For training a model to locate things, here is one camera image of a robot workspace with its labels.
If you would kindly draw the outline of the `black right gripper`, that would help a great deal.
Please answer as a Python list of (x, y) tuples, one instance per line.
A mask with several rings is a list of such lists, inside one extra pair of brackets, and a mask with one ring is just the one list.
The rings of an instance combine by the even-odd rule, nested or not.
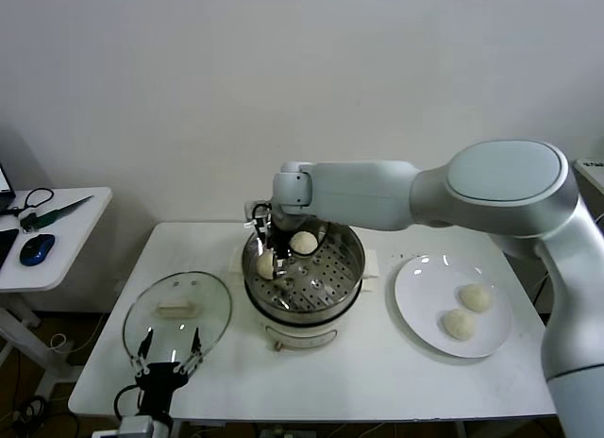
[(262, 255), (267, 246), (273, 250), (273, 276), (274, 279), (287, 274), (287, 260), (290, 257), (290, 240), (295, 235), (294, 230), (283, 230), (271, 223), (268, 233), (265, 228), (257, 228), (258, 251)]

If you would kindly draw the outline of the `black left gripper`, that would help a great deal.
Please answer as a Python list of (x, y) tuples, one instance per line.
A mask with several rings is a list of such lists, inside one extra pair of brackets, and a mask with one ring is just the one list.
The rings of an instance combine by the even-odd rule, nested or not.
[(202, 343), (199, 328), (193, 334), (190, 355), (179, 364), (147, 364), (147, 356), (152, 345), (153, 329), (148, 328), (141, 340), (136, 355), (131, 358), (134, 367), (140, 373), (135, 383), (143, 396), (140, 413), (168, 413), (174, 392), (184, 387), (191, 375), (202, 362)]

